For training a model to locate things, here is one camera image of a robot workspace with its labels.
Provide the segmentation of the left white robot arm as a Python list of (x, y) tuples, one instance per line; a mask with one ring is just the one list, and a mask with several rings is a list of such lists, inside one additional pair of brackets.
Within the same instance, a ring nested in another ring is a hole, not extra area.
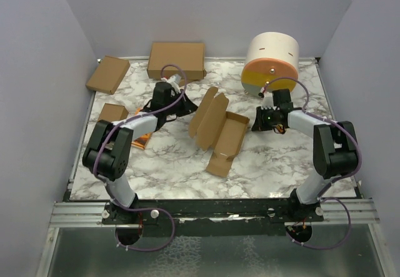
[(152, 98), (135, 116), (96, 123), (82, 156), (82, 165), (104, 183), (111, 202), (118, 206), (116, 216), (123, 223), (132, 223), (138, 216), (138, 196), (125, 175), (131, 143), (197, 109), (174, 81), (160, 81), (154, 87)]

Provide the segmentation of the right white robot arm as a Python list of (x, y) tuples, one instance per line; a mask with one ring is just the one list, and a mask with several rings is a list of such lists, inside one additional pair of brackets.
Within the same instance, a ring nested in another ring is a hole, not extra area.
[(289, 197), (287, 214), (302, 221), (319, 205), (321, 196), (340, 179), (355, 173), (361, 165), (361, 153), (354, 126), (349, 121), (331, 121), (296, 108), (288, 89), (272, 92), (273, 106), (258, 106), (252, 131), (284, 134), (293, 129), (312, 139), (310, 176)]

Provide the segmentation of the brown cardboard box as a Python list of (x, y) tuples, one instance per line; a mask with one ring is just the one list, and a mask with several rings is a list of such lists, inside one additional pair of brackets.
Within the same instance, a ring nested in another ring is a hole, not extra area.
[(210, 87), (189, 123), (189, 136), (203, 151), (212, 149), (206, 171), (227, 177), (248, 130), (249, 118), (227, 110), (228, 98)]

